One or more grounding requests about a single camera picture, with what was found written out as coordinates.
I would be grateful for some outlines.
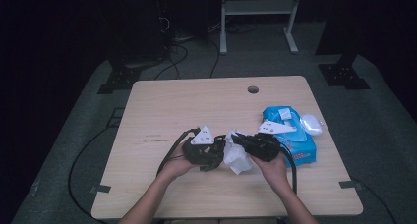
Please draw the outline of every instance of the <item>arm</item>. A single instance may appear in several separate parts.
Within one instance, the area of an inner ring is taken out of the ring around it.
[[[182,145],[179,145],[171,157],[182,154]],[[191,164],[184,157],[169,160],[155,180],[150,184],[147,191],[135,203],[135,205],[122,217],[119,224],[127,223],[150,223],[154,217],[166,189],[177,177],[184,175],[196,165]]]
[[[300,198],[292,191],[292,188],[288,183],[285,160],[282,153],[279,153],[271,162],[264,162],[257,157],[251,157],[261,168],[261,171],[272,190],[281,199],[292,223],[318,223]]]

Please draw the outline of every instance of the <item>blue package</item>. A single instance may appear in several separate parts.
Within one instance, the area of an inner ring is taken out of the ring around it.
[[[291,118],[282,120],[279,110],[289,109]],[[316,162],[316,144],[311,135],[304,131],[301,125],[300,115],[291,106],[271,106],[263,112],[264,120],[273,121],[279,124],[291,125],[297,128],[296,132],[275,134],[274,136],[284,144],[291,152],[296,166]],[[288,160],[285,159],[287,167],[291,167]]]

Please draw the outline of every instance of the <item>forearm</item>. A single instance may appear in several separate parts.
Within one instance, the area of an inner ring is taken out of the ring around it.
[[[172,178],[158,176],[136,204],[122,217],[120,224],[149,224],[152,221]]]
[[[281,199],[288,213],[288,217],[293,224],[313,224],[318,223],[300,198],[295,195],[289,184],[287,186],[271,185],[272,189]]]

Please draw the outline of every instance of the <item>floor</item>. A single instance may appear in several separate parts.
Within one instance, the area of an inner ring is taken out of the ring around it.
[[[261,76],[304,76],[316,97],[333,140],[352,179],[364,186],[358,195],[364,211],[358,216],[317,217],[321,223],[415,223],[417,220],[417,125],[385,84],[378,69],[358,56],[353,68],[370,89],[328,86],[318,65],[339,56],[316,56],[324,23],[295,24],[299,53],[291,54],[283,24],[249,25],[246,34],[228,34],[228,53],[218,56],[218,32],[209,40],[193,40],[171,48],[178,72],[162,64],[142,71],[140,80],[206,79]],[[89,216],[94,188],[106,165],[117,128],[106,125],[115,108],[123,108],[129,90],[97,94],[111,72],[97,66],[43,164],[32,190],[13,223],[98,223]],[[116,119],[123,110],[116,111]],[[389,212],[384,208],[381,199]],[[116,223],[117,220],[104,220]],[[215,223],[276,223],[262,220],[209,220]]]

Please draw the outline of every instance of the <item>white tissue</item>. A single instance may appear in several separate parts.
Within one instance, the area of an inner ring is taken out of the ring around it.
[[[239,175],[239,173],[243,171],[250,170],[253,164],[248,154],[245,152],[245,149],[241,145],[233,142],[232,134],[236,134],[236,130],[232,130],[226,135],[226,147],[224,148],[223,162],[229,166],[236,175]]]

